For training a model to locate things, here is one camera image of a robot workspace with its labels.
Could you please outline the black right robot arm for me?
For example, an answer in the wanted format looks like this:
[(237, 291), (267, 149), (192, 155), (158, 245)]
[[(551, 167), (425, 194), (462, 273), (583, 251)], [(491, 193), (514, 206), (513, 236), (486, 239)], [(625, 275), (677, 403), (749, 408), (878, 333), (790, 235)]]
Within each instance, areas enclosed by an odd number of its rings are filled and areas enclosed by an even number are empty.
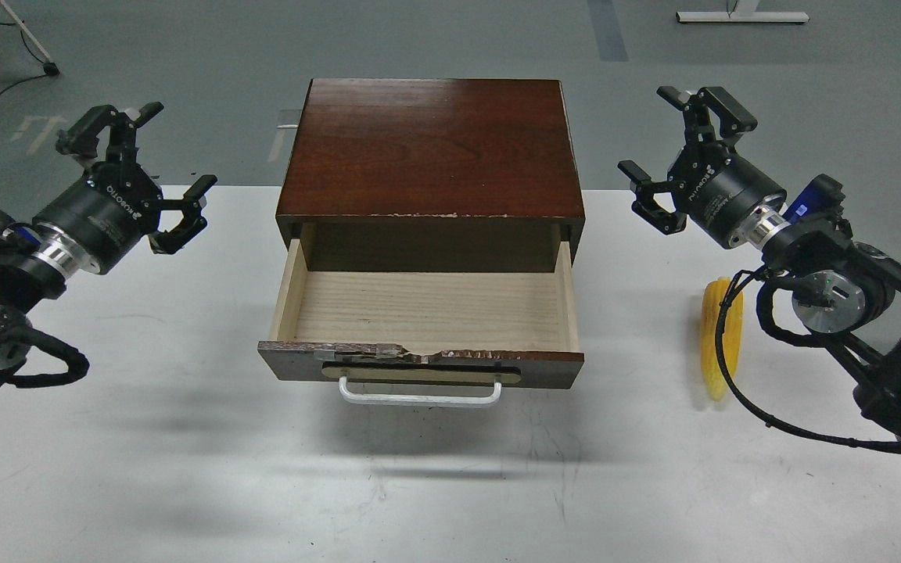
[[(736, 143), (757, 119), (723, 87), (669, 85), (661, 96), (682, 114), (685, 145), (654, 181), (632, 160), (619, 163), (635, 193), (632, 211), (662, 234), (694, 221), (724, 249), (750, 243), (762, 266), (739, 271), (716, 307), (716, 366), (741, 405), (767, 427), (803, 439), (901, 455), (901, 263), (853, 238), (839, 181), (815, 176), (794, 200), (741, 157)], [(756, 316), (765, 334), (796, 348), (823, 349), (856, 381), (865, 419), (893, 441), (820, 434), (781, 421), (741, 393), (723, 356), (723, 330), (741, 289), (758, 279)]]

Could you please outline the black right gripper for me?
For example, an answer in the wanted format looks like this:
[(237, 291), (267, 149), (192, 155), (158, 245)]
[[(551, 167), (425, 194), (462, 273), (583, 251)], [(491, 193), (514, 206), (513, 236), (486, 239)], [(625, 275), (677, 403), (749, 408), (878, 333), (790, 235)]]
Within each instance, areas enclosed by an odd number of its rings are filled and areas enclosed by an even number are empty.
[[(669, 169), (671, 181), (653, 181), (633, 160), (618, 162), (630, 179), (635, 200), (630, 209), (664, 235), (686, 228), (687, 215), (724, 249), (741, 244), (741, 222), (763, 203), (779, 210), (787, 192), (733, 150), (758, 120), (723, 87), (680, 91), (671, 85), (657, 94), (682, 114), (685, 146)], [(655, 195), (672, 193), (675, 211), (660, 206)]]

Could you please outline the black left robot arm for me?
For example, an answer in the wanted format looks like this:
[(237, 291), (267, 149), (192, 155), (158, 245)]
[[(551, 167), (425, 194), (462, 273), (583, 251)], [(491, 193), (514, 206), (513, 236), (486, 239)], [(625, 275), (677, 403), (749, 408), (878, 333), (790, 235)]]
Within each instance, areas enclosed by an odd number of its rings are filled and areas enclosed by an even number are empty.
[(154, 253), (175, 254), (206, 228), (204, 196), (214, 175), (166, 199), (138, 163), (137, 132), (162, 110), (158, 101), (136, 117), (114, 106), (90, 108), (55, 144), (84, 168), (77, 181), (30, 222), (0, 210), (0, 387), (57, 387), (88, 373), (80, 350), (27, 316), (42, 300), (59, 298), (73, 274), (107, 274), (143, 238)]

